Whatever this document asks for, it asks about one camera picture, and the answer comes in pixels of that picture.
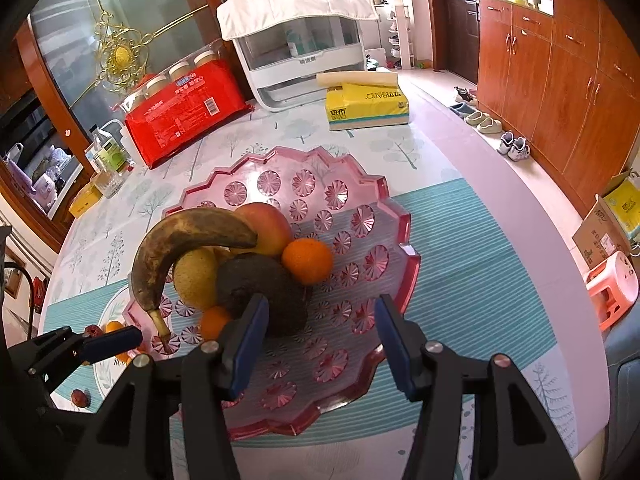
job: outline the stool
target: stool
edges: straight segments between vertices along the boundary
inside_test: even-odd
[[[600,323],[601,332],[619,320],[638,298],[638,276],[621,251],[586,272],[583,279],[591,298],[605,295],[607,319]]]

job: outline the shoe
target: shoe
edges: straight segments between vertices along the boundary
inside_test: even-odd
[[[502,137],[500,137],[500,146],[498,146],[495,150],[501,155],[506,155],[509,153],[509,150],[513,146],[515,141],[515,137],[513,137],[513,132],[505,132]]]
[[[449,110],[455,113],[460,119],[464,119],[476,111],[475,108],[472,108],[466,103],[459,103],[457,105],[450,106]]]
[[[476,96],[473,95],[469,90],[467,90],[466,88],[459,88],[457,86],[454,86],[454,88],[456,89],[456,92],[458,92],[458,95],[456,95],[457,103],[467,103],[471,106],[478,106],[478,100],[476,99]]]
[[[465,123],[468,124],[469,126],[478,126],[478,124],[483,122],[488,117],[489,116],[484,112],[481,112],[480,110],[476,110],[465,119]]]
[[[519,137],[517,140],[513,141],[513,146],[511,146],[507,155],[514,162],[518,162],[519,160],[529,158],[530,154],[531,148],[527,144],[527,139]]]
[[[478,132],[481,134],[501,134],[502,123],[492,117],[487,117],[484,121],[478,124]]]

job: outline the banana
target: banana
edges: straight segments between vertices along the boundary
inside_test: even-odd
[[[158,329],[165,344],[171,332],[158,310],[164,280],[171,265],[187,251],[202,246],[236,249],[255,247],[257,234],[231,211],[196,207],[175,212],[159,221],[138,247],[131,269],[133,296]]]

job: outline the tile floor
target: tile floor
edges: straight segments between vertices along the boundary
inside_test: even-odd
[[[454,86],[463,88],[476,87],[473,83],[456,74],[451,72],[434,72],[432,69],[414,69],[399,72],[399,77],[401,81],[402,79],[409,80],[447,107],[456,104]],[[499,134],[487,136],[478,135],[494,148],[500,145]],[[589,270],[580,251],[572,240],[572,235],[579,227],[582,219],[569,202],[569,199],[560,191],[556,183],[533,158],[513,162],[505,156],[504,160],[513,168],[513,171],[522,179],[540,204],[542,204],[542,207],[561,234],[562,240],[564,240],[564,243],[570,250],[580,272],[582,273]],[[575,459],[575,464],[582,480],[596,480],[598,478],[600,475],[600,462],[603,451],[604,430],[601,431]]]

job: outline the pink plastic tray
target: pink plastic tray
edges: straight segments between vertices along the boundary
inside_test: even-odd
[[[223,405],[236,440],[270,431],[299,434],[321,413],[365,394],[384,359],[373,330],[374,301],[391,294],[404,312],[420,266],[408,244],[411,216],[389,198],[385,178],[365,174],[351,155],[334,158],[323,148],[305,153],[276,147],[264,156],[245,155],[186,189],[164,215],[190,207],[233,210],[248,202],[271,203],[296,237],[328,244],[334,272],[314,287],[304,329],[265,340],[248,388]],[[180,301],[165,303],[175,330],[174,355],[184,354],[201,341],[200,313]],[[154,357],[166,358],[135,302],[125,317],[142,328]]]

